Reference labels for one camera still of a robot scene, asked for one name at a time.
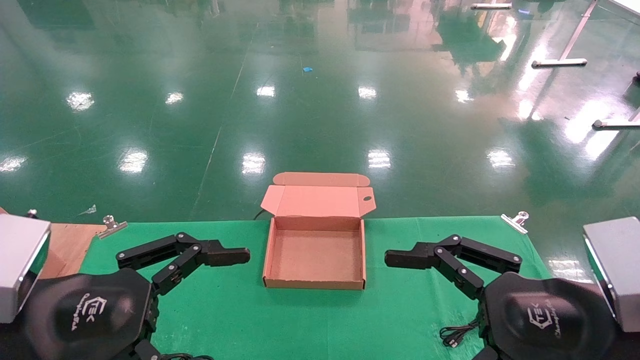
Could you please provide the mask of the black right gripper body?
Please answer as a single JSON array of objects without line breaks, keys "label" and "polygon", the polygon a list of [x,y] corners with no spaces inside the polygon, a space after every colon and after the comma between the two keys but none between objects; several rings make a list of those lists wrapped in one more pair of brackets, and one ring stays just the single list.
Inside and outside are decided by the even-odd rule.
[{"label": "black right gripper body", "polygon": [[507,272],[482,293],[480,337],[499,360],[602,360],[617,334],[594,284]]}]

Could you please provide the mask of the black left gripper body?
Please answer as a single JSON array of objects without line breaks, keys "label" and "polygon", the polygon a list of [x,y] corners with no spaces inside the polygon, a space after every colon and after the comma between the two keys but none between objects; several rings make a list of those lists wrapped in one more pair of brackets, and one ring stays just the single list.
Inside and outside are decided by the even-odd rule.
[{"label": "black left gripper body", "polygon": [[153,285],[132,269],[75,274],[38,284],[22,309],[29,360],[132,360],[151,343]]}]

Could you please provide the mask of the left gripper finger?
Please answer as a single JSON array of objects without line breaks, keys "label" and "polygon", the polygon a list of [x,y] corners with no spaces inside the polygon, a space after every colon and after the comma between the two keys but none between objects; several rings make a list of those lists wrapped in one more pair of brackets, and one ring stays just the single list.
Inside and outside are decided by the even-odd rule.
[{"label": "left gripper finger", "polygon": [[169,260],[169,264],[151,278],[154,296],[165,296],[200,266],[247,264],[250,251],[246,247],[225,248],[217,239],[199,240],[179,232],[120,251],[116,260],[119,269],[133,271]]},{"label": "left gripper finger", "polygon": [[133,360],[161,360],[162,354],[150,342],[138,342],[134,346]]}]

